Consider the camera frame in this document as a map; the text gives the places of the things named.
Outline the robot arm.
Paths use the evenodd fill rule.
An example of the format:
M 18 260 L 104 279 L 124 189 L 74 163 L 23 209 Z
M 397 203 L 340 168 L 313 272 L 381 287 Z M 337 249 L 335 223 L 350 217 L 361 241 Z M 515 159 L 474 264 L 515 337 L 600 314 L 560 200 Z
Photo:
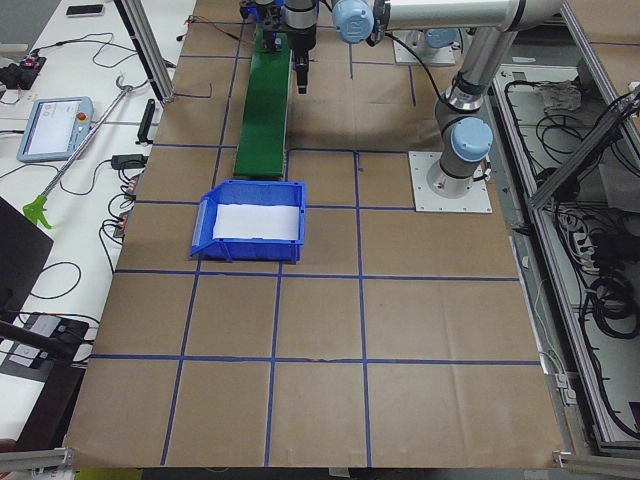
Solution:
M 442 52 L 461 65 L 449 86 L 438 90 L 436 119 L 445 142 L 440 171 L 448 180 L 469 179 L 487 155 L 453 146 L 461 133 L 476 134 L 476 118 L 497 69 L 521 31 L 560 10 L 558 1 L 330 1 L 327 8 L 340 40 L 371 47 L 388 38 L 423 68 Z
M 386 1 L 326 1 L 339 38 L 349 44 L 374 46 L 391 30 L 383 24 L 388 14 Z M 261 47 L 278 52 L 287 41 L 297 66 L 306 66 L 316 45 L 317 1 L 242 1 L 240 14 L 262 26 Z M 421 56 L 452 46 L 462 36 L 456 28 L 401 30 L 396 39 Z

